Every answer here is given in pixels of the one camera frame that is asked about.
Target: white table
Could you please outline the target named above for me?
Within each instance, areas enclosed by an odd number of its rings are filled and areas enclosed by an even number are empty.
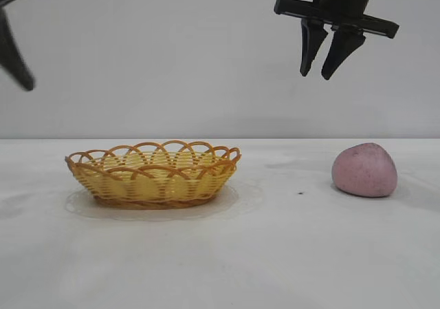
[[[331,186],[365,140],[213,140],[239,170],[179,211],[97,207],[63,161],[139,141],[0,141],[1,309],[440,308],[440,140],[375,140],[385,200]]]

